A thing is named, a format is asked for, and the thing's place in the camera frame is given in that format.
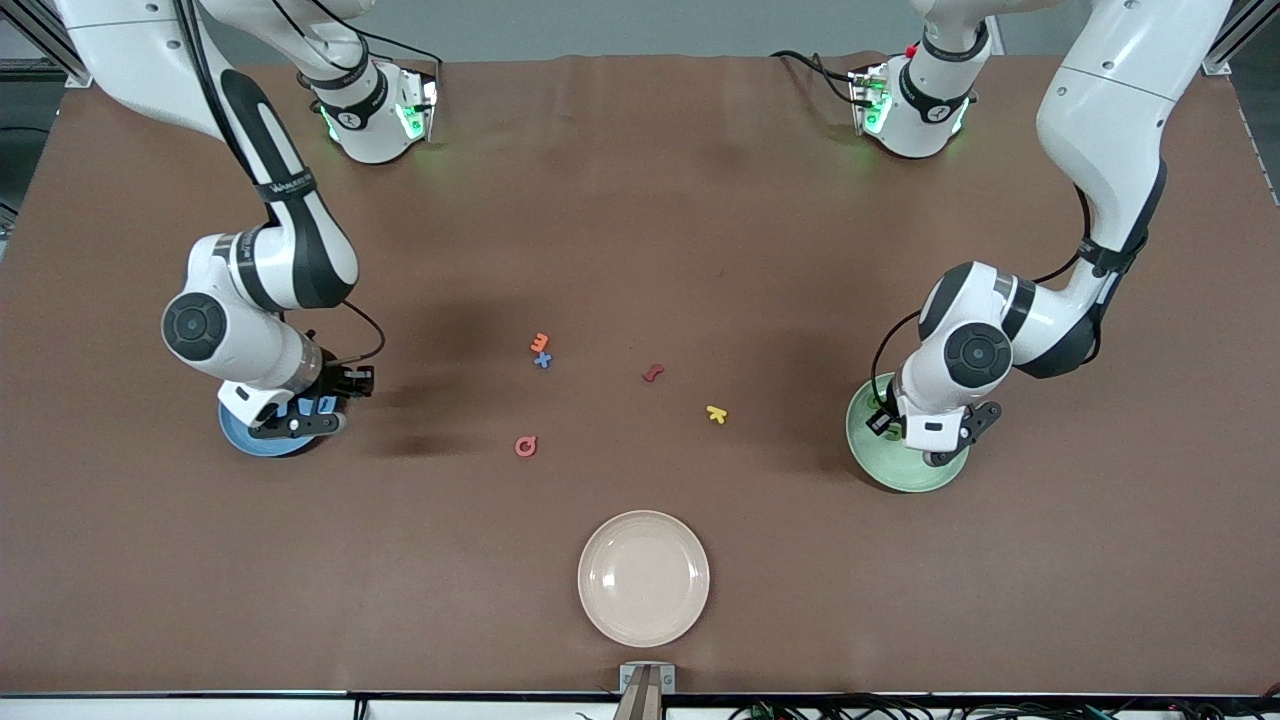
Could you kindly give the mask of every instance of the gray floor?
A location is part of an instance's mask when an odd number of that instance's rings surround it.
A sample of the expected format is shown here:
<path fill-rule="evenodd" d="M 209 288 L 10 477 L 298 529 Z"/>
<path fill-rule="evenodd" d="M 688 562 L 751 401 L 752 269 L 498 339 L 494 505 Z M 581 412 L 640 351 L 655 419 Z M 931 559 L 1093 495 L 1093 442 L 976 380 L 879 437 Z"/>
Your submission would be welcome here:
<path fill-rule="evenodd" d="M 1088 0 L 1004 15 L 1005 51 L 1061 55 L 1088 15 Z M 785 47 L 826 55 L 900 51 L 920 32 L 905 0 L 381 0 L 357 24 L 456 61 L 573 54 L 767 55 Z M 234 64 L 283 61 L 237 29 L 210 23 L 210 33 Z M 0 20 L 0 60 L 29 55 L 38 54 Z M 1260 154 L 1280 169 L 1280 23 L 1272 23 L 1231 65 Z M 0 127 L 50 127 L 63 92 L 50 82 L 0 82 Z M 38 132 L 0 131 L 0 202 L 20 208 L 44 142 Z"/>

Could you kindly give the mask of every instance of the blue disc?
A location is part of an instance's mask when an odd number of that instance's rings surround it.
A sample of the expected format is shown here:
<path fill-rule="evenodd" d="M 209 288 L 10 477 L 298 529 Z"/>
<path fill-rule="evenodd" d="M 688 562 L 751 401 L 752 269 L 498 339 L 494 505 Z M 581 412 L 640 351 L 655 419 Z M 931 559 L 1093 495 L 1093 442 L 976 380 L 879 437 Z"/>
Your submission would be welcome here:
<path fill-rule="evenodd" d="M 285 413 L 285 409 L 280 409 L 280 415 Z M 227 409 L 221 402 L 218 404 L 218 424 L 223 428 L 223 434 L 227 436 L 228 442 L 236 446 L 241 452 L 252 455 L 253 457 L 282 457 L 292 452 L 297 452 L 303 447 L 311 445 L 312 437 L 300 437 L 300 438 L 273 438 L 273 439 L 259 439 L 248 434 L 248 425 L 241 423 L 232 415 L 232 411 Z"/>

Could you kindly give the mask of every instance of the brown table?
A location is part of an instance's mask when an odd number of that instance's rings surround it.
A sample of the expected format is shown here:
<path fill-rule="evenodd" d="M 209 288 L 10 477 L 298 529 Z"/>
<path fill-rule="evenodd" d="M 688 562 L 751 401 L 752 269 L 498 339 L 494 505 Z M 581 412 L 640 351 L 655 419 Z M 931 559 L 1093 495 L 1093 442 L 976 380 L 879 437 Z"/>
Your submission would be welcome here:
<path fill-rule="evenodd" d="M 1280 233 L 1226 79 L 1170 122 L 1096 364 L 1011 377 L 936 493 L 884 492 L 845 443 L 876 343 L 943 270 L 1075 247 L 1034 131 L 1055 65 L 992 60 L 965 132 L 914 163 L 778 60 L 451 67 L 438 142 L 385 167 L 329 143 L 292 69 L 255 69 L 390 337 L 349 432 L 288 460 L 233 450 L 216 382 L 159 332 L 189 245 L 260 222 L 252 191 L 212 140 L 69 94 L 0 268 L 0 688 L 590 689 L 666 659 L 691 692 L 1261 691 Z M 346 310 L 292 319 L 372 342 Z M 573 584 L 637 507 L 712 562 L 701 620 L 654 651 L 605 639 Z"/>

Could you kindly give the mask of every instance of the white plate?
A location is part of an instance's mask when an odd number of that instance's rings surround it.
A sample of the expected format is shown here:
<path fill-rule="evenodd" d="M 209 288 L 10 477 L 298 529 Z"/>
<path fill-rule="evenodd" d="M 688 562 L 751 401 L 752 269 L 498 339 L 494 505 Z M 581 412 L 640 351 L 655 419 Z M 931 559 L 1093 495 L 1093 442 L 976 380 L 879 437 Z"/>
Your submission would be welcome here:
<path fill-rule="evenodd" d="M 600 525 L 577 562 L 577 594 L 609 639 L 657 647 L 685 634 L 707 605 L 710 568 L 684 523 L 632 510 Z"/>

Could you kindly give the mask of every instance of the light green bowl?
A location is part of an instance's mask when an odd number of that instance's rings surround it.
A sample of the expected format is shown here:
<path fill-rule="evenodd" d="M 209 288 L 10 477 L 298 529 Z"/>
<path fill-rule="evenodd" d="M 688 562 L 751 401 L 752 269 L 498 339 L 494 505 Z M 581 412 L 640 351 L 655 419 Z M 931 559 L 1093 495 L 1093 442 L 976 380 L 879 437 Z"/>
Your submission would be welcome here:
<path fill-rule="evenodd" d="M 884 373 L 876 378 L 879 386 L 881 400 L 884 398 L 893 373 Z M 929 468 L 924 464 L 924 457 L 919 450 L 905 447 L 900 439 L 888 439 L 892 430 L 883 436 L 877 436 L 867 427 L 867 420 L 876 411 L 877 405 L 872 402 L 872 383 L 867 380 L 863 387 L 854 393 L 854 400 L 849 404 L 845 414 L 845 436 L 849 438 L 849 450 L 854 452 L 858 464 L 863 470 L 879 484 L 899 492 L 929 492 L 950 483 L 960 474 L 965 460 L 969 459 L 969 448 L 964 448 L 960 455 L 942 468 Z"/>

